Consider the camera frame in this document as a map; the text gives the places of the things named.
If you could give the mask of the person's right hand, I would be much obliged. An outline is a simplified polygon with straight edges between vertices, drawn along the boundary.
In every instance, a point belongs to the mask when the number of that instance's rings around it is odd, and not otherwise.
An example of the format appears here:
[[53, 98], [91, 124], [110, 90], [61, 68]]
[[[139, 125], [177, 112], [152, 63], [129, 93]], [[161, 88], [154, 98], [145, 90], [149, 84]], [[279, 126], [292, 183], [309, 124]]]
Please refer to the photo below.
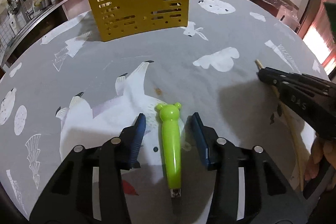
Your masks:
[[314, 179], [318, 175], [319, 164], [322, 158], [325, 157], [327, 162], [335, 168], [336, 153], [335, 153], [335, 141], [324, 140], [317, 136], [311, 147], [311, 155], [306, 165], [304, 179], [309, 181]]

